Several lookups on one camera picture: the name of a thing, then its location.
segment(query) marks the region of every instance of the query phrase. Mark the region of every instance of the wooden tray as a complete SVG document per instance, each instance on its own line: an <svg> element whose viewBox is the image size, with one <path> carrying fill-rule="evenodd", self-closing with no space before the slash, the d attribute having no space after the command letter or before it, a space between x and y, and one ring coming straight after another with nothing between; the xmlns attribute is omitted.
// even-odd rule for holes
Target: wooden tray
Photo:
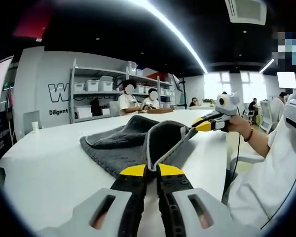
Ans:
<svg viewBox="0 0 296 237"><path fill-rule="evenodd" d="M164 108L164 109L155 109L155 110L147 110L148 114L165 114L172 112L174 108Z"/></svg>

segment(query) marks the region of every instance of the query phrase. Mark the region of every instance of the bracelet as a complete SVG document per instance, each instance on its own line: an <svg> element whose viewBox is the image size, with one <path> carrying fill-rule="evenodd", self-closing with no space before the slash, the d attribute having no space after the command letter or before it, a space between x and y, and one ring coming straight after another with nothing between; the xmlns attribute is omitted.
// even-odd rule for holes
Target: bracelet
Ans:
<svg viewBox="0 0 296 237"><path fill-rule="evenodd" d="M250 135L247 139L245 139L245 142L249 142L249 140L251 139L252 137L252 134L253 134L253 127L251 126L251 131L250 131Z"/></svg>

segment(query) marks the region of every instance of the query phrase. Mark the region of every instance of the wrist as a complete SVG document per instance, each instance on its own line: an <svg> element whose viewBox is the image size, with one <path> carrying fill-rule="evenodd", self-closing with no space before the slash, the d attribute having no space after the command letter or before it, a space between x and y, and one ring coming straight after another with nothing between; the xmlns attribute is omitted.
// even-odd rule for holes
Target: wrist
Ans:
<svg viewBox="0 0 296 237"><path fill-rule="evenodd" d="M240 129L239 133L241 134L241 136L243 136L244 139L247 139L250 136L251 125L249 124L249 122L245 122L241 126L241 129Z"/></svg>

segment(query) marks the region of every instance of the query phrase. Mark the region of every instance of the white shirt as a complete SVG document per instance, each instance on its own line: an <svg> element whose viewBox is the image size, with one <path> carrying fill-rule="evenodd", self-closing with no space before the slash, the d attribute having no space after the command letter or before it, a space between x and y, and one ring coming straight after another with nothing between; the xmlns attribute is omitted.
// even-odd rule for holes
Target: white shirt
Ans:
<svg viewBox="0 0 296 237"><path fill-rule="evenodd" d="M238 175L223 197L234 219L261 228L278 210L296 179L296 141L292 139L296 137L291 136L282 117L268 135L270 151L265 161ZM269 223L278 222L281 211Z"/></svg>
<svg viewBox="0 0 296 237"><path fill-rule="evenodd" d="M128 108L138 107L139 104L133 95L127 95L123 93L118 98L118 106L119 106L119 115L122 116L122 115L126 115L126 113L123 110Z"/></svg>
<svg viewBox="0 0 296 237"><path fill-rule="evenodd" d="M150 100L149 97L147 97L143 103L151 104L156 109L159 109L159 101L158 100Z"/></svg>
<svg viewBox="0 0 296 237"><path fill-rule="evenodd" d="M273 122L278 122L281 119L283 115L283 111L285 109L284 103L281 101L281 99L276 97L271 101L270 107L271 107Z"/></svg>

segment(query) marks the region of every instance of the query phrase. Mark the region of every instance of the paper cup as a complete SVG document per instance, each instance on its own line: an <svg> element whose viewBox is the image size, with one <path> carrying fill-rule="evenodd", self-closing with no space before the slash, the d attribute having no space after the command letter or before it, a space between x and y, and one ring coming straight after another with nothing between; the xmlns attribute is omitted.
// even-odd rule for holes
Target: paper cup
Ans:
<svg viewBox="0 0 296 237"><path fill-rule="evenodd" d="M32 122L32 129L34 133L38 133L38 122Z"/></svg>

